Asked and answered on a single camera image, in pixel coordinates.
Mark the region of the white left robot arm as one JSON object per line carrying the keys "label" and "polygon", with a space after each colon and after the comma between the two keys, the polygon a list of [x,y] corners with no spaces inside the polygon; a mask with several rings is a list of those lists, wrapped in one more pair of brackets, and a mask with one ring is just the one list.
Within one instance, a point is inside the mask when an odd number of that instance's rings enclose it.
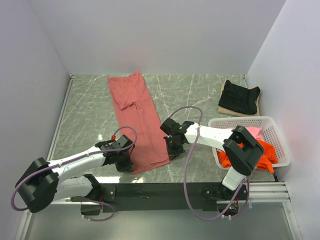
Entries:
{"label": "white left robot arm", "polygon": [[135,146],[126,135],[117,140],[96,143],[89,149],[62,159],[34,160],[15,187],[26,209],[37,213],[51,202],[81,197],[88,201],[107,202],[101,183],[91,174],[77,175],[87,169],[115,165],[118,172],[132,170],[130,149]]}

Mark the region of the dusty red polo shirt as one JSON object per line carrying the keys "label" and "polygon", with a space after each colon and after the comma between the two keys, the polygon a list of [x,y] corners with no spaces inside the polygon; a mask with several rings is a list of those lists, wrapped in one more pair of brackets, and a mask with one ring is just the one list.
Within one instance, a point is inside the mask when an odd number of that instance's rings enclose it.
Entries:
{"label": "dusty red polo shirt", "polygon": [[129,76],[109,77],[107,84],[120,127],[137,132],[131,153],[132,174],[140,174],[170,163],[161,121],[143,75],[135,71]]}

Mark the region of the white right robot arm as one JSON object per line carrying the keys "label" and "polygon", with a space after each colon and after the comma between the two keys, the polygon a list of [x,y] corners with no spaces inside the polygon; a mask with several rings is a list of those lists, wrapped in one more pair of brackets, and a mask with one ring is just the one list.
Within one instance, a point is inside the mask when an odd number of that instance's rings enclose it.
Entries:
{"label": "white right robot arm", "polygon": [[193,121],[182,124],[167,118],[160,129],[167,135],[169,147],[180,149],[183,144],[201,144],[223,151],[231,163],[230,169],[222,180],[219,193],[230,200],[237,194],[237,187],[251,175],[264,154],[262,145],[243,126],[221,129],[203,126]]}

